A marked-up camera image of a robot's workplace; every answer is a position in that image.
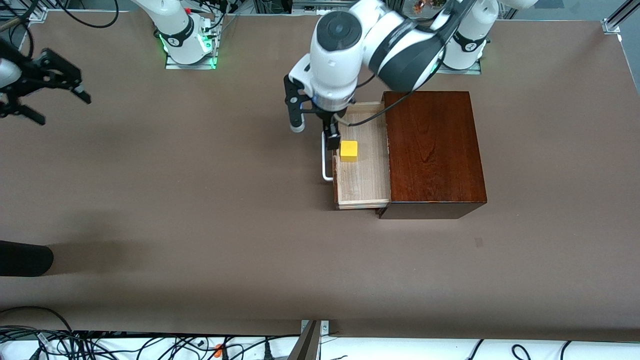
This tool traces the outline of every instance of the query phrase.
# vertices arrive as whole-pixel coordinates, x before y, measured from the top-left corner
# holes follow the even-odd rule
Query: black cylinder
[[[0,240],[0,276],[40,276],[53,264],[53,252],[42,245]]]

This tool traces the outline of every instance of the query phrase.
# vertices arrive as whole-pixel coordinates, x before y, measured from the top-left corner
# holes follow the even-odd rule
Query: table surface
[[[164,70],[142,12],[108,29],[56,12],[34,25],[37,49],[82,68],[93,104],[45,90],[25,103],[46,126],[0,123],[3,239],[57,256],[48,276],[0,279],[0,305],[53,307],[78,329],[273,333],[329,318],[360,336],[637,337],[640,102],[615,36],[496,23],[482,76],[422,89],[470,92],[488,203],[460,220],[378,220],[333,210],[320,120],[289,130],[282,76],[316,20],[240,17],[212,71]]]

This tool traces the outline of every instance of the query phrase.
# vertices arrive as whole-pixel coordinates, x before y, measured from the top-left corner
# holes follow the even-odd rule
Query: yellow cube
[[[358,142],[343,140],[340,142],[340,161],[354,163],[358,161]]]

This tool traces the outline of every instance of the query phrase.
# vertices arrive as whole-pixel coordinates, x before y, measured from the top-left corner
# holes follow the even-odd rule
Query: brown tabletop
[[[108,29],[56,12],[34,25],[37,49],[82,68],[93,104],[45,90],[25,102],[46,126],[0,122],[3,239],[58,255],[50,276],[0,279],[2,307],[53,307],[78,329],[274,333],[328,318],[345,335],[637,338],[640,102],[616,36],[498,22],[482,76],[423,88],[470,92],[488,203],[460,220],[378,220],[333,210],[320,121],[289,130],[282,77],[316,20],[241,17],[212,71],[164,70],[141,12]]]

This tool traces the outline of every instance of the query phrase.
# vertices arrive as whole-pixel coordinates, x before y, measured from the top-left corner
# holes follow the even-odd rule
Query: wood grain
[[[383,109],[380,102],[363,102],[348,108],[344,119],[358,122]],[[339,125],[343,140],[358,142],[358,161],[345,163],[334,156],[339,209],[383,208],[390,200],[389,163],[385,117],[364,125]]]
[[[486,202],[468,92],[416,92],[386,118],[393,202]]]

